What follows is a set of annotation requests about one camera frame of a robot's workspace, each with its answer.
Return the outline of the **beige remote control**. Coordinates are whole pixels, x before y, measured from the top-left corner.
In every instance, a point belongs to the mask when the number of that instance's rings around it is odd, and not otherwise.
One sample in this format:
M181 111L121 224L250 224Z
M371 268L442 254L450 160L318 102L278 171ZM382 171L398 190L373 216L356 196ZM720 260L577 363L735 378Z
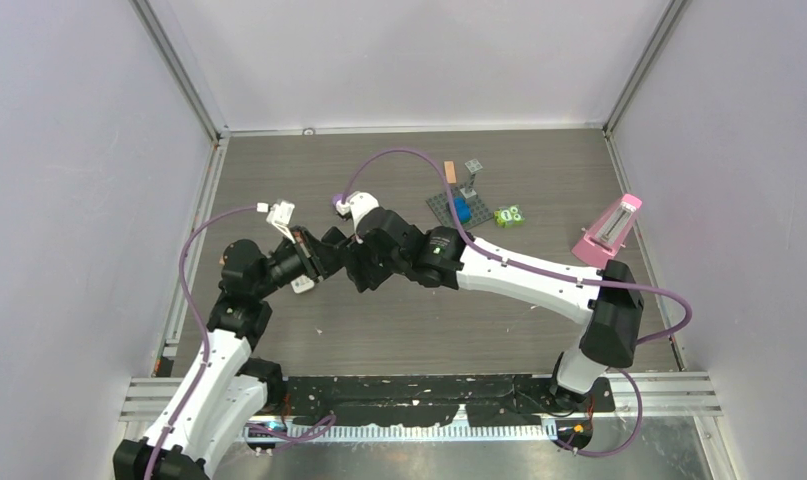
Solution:
M295 294L303 294L311 291L316 283L311 278L303 275L290 282L291 288Z

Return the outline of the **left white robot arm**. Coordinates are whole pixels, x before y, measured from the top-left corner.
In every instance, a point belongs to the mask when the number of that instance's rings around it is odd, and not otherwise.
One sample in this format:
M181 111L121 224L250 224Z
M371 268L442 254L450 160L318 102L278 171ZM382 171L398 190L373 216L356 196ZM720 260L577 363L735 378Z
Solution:
M142 438L119 444L115 478L209 479L253 415L284 405L280 365L251 356L272 316L266 299L302 276L337 273L348 241L336 227L321 238L300 226L290 233L269 254L248 239L225 248L197 364Z

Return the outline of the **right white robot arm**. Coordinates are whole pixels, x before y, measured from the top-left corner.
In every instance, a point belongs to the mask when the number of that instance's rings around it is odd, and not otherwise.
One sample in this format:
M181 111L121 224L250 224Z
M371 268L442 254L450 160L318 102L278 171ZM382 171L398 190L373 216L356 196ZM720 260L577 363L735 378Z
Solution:
M632 366L644 299L627 289L634 277L626 264L557 265L452 227L422 232L374 200L355 207L337 201L335 208L354 225L347 270L359 290L374 290L396 274L425 288L503 295L582 326L575 344L560 353L545 395L557 410L577 409L607 369Z

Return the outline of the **blue lego brick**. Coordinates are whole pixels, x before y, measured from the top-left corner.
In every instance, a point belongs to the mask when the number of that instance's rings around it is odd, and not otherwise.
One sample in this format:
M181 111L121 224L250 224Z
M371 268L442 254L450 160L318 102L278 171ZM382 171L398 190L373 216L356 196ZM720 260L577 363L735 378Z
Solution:
M462 225L465 225L471 221L472 212L465 198L454 197L453 206L455 208L456 217Z

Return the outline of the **orange wooden block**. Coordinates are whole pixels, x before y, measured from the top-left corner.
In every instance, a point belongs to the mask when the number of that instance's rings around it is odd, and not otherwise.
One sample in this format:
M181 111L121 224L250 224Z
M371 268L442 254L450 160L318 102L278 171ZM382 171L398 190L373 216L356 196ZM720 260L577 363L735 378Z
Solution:
M453 161L443 162L444 178L449 185L457 183L457 172Z

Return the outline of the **grey lego baseplate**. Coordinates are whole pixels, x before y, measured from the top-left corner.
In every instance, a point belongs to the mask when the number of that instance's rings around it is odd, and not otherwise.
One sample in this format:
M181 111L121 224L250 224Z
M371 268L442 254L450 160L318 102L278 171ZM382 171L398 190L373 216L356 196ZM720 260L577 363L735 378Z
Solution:
M465 197L461 193L462 187L460 186L452 186L450 190L452 198L462 199L467 207L467 211L470 213L470 219L462 223L465 229L477 227L494 219L494 211L482 200L479 194L474 193L470 197ZM449 203L444 191L428 197L425 202L440 225L446 227L455 226L451 218Z

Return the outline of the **grey lego tower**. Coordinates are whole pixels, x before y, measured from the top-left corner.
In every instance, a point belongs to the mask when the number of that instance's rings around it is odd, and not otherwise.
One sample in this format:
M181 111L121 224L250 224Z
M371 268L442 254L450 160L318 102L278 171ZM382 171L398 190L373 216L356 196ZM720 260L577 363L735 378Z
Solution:
M468 171L467 179L460 185L459 190L461 195L465 199L474 198L477 196L477 192L474 188L475 180L477 174L483 169L482 164L477 159L471 159L464 163Z

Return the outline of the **green owl toy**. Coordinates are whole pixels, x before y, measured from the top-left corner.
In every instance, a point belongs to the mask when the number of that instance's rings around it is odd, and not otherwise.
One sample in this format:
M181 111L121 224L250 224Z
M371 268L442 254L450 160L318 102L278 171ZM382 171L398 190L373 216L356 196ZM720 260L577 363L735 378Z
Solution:
M517 204L500 207L494 212L493 217L496 225L501 228L518 226L525 222L523 211Z

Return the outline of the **pink metronome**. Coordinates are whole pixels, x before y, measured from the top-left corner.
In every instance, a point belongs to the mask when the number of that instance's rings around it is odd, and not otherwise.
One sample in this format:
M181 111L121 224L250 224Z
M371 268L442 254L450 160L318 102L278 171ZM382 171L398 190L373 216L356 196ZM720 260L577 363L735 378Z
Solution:
M582 236L571 253L586 265L604 268L624 247L642 204L639 197L623 194L595 222L582 230Z

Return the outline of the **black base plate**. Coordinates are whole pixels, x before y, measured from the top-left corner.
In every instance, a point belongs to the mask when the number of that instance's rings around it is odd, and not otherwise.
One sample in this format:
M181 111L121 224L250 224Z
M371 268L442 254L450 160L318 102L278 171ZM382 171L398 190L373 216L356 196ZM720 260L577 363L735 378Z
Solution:
M475 427L531 426L543 415L615 410L605 378L573 406L551 395L548 375L294 376L286 385L300 425L333 415L347 427L446 426L462 412Z

